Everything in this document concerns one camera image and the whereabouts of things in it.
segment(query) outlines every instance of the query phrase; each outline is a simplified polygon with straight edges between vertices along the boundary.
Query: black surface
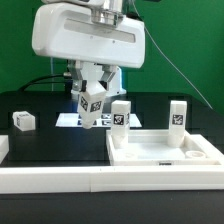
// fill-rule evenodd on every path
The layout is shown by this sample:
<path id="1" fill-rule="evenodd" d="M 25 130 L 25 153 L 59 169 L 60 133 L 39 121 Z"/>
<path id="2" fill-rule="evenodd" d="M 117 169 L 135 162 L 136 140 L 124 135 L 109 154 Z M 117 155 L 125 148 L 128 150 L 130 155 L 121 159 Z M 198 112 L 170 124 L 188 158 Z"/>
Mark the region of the black surface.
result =
<path id="1" fill-rule="evenodd" d="M 186 100 L 187 130 L 224 152 L 224 117 L 191 96 L 129 93 L 114 99 L 131 100 L 132 113 L 145 129 L 168 128 L 170 101 Z M 11 116 L 17 110 L 36 115 L 36 131 L 13 127 Z M 55 127 L 60 112 L 75 111 L 76 104 L 63 93 L 0 94 L 0 134 L 10 136 L 10 153 L 1 167 L 108 165 L 106 129 Z M 110 103 L 104 112 L 110 112 Z M 0 223 L 216 224 L 224 222 L 223 208 L 222 190 L 0 195 Z"/>

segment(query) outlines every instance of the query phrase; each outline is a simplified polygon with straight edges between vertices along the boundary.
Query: black cable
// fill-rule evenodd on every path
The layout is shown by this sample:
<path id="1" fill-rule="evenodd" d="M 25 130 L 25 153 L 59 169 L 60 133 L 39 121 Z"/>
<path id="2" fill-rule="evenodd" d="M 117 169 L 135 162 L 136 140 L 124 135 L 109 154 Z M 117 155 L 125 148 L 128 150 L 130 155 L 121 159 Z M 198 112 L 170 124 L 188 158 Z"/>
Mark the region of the black cable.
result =
<path id="1" fill-rule="evenodd" d="M 61 77 L 63 78 L 64 76 L 62 74 L 58 74 L 58 75 L 47 75 L 47 76 L 42 76 L 42 77 L 39 77 L 39 78 L 36 78 L 36 79 L 33 79 L 31 80 L 30 82 L 26 83 L 25 85 L 23 85 L 22 87 L 20 87 L 18 89 L 18 91 L 24 91 L 27 87 L 29 87 L 30 85 L 34 85 L 35 83 L 37 83 L 38 81 L 41 81 L 41 80 L 45 80 L 45 79 L 51 79 L 51 78 L 58 78 L 58 77 Z"/>
<path id="2" fill-rule="evenodd" d="M 52 84 L 52 83 L 63 83 L 65 84 L 66 82 L 33 82 L 33 83 L 29 83 L 26 85 L 26 88 L 28 88 L 29 86 L 32 86 L 32 85 L 42 85 L 42 84 Z"/>

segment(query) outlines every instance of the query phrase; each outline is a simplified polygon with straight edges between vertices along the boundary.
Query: white foam block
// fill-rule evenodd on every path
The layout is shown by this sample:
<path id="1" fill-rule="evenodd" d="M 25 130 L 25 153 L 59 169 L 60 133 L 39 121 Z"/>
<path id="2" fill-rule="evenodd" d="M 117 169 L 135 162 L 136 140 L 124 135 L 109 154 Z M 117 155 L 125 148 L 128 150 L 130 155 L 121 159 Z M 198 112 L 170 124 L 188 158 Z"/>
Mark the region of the white foam block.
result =
<path id="1" fill-rule="evenodd" d="M 31 131 L 36 129 L 35 117 L 27 111 L 13 113 L 14 125 L 21 131 Z"/>
<path id="2" fill-rule="evenodd" d="M 0 136 L 0 163 L 9 152 L 9 141 L 7 135 Z"/>

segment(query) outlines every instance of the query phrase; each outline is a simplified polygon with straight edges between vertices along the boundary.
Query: white robot body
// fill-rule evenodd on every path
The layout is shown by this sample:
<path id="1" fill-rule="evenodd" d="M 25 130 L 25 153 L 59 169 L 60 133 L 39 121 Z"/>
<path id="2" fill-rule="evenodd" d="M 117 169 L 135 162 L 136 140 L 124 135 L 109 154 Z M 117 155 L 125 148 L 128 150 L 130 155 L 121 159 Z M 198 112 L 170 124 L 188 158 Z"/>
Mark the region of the white robot body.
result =
<path id="1" fill-rule="evenodd" d="M 42 2 L 49 4 L 49 3 L 58 3 L 63 2 L 62 0 L 41 0 Z M 104 4 L 105 0 L 64 0 L 64 2 L 69 2 L 72 4 L 78 5 L 89 5 L 89 6 L 101 6 Z"/>
<path id="2" fill-rule="evenodd" d="M 124 17 L 116 28 L 93 23 L 91 9 L 69 3 L 39 8 L 32 47 L 37 55 L 139 68 L 144 24 Z"/>

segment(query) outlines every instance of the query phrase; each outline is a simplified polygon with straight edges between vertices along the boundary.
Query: tall white block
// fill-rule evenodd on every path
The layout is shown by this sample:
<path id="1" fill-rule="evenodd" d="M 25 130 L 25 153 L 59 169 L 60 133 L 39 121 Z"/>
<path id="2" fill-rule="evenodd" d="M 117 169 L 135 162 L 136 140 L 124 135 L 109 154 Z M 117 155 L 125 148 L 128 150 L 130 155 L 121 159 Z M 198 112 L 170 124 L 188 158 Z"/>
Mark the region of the tall white block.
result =
<path id="1" fill-rule="evenodd" d="M 111 105 L 111 135 L 115 148 L 125 148 L 130 129 L 131 102 L 116 100 Z"/>
<path id="2" fill-rule="evenodd" d="M 106 90 L 98 81 L 87 82 L 86 92 L 80 92 L 78 113 L 82 118 L 82 127 L 89 129 L 100 118 Z"/>
<path id="3" fill-rule="evenodd" d="M 171 101 L 169 134 L 167 144 L 170 147 L 181 147 L 184 142 L 184 132 L 186 123 L 187 102 Z"/>

